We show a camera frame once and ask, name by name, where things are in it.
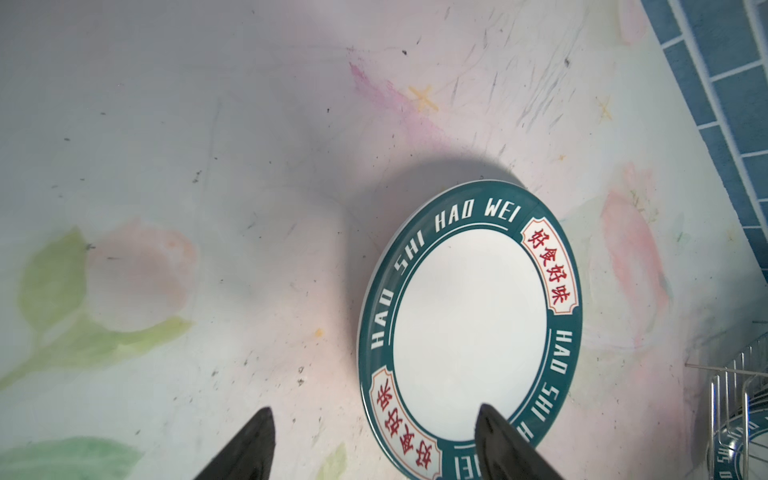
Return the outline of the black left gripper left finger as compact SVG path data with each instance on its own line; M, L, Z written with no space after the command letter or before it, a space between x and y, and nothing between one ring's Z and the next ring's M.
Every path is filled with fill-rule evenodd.
M276 448L270 407L259 409L195 480L267 480Z

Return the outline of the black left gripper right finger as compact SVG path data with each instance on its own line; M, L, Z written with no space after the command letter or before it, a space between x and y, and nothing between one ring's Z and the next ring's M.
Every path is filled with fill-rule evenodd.
M482 404L475 446L485 480L563 480L563 477L491 405Z

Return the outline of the green rim white plate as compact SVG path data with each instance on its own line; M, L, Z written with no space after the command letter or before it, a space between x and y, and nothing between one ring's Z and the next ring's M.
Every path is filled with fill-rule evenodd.
M537 446L582 327L575 256L541 200L501 180L444 191L393 236L362 304L358 378L377 443L409 479L478 479L487 404Z

